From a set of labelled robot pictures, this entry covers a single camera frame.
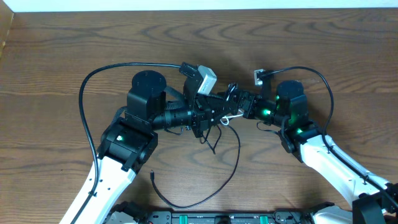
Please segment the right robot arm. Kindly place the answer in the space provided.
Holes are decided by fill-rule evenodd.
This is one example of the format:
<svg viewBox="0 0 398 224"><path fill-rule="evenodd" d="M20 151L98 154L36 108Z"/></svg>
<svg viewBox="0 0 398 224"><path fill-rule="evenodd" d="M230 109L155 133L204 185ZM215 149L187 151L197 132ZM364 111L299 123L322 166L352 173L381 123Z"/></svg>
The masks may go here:
<svg viewBox="0 0 398 224"><path fill-rule="evenodd" d="M296 80L278 84L271 98L272 70L256 70L259 94L233 90L230 98L247 119L279 127L282 147L324 177L349 203L343 210L323 203L303 215L307 223L397 223L397 185L372 173L347 155L309 118L303 85Z"/></svg>

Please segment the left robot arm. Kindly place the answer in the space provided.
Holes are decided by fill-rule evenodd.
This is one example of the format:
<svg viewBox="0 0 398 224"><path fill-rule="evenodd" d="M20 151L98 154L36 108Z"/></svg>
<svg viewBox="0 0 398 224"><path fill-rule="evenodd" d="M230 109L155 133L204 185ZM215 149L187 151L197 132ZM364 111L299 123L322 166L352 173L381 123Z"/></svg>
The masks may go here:
<svg viewBox="0 0 398 224"><path fill-rule="evenodd" d="M238 112L236 84L230 84L224 93L213 94L217 77L212 69L188 63L177 65L187 78L180 93L167 85L163 74L152 70L154 66L145 63L146 70L133 76L127 105L117 111L98 147L93 143L82 100L88 80L110 67L98 68L83 80L79 110L93 165L62 223L104 223L157 147L158 130L171 133L173 128L187 126L202 138L203 132L218 125L222 117Z"/></svg>

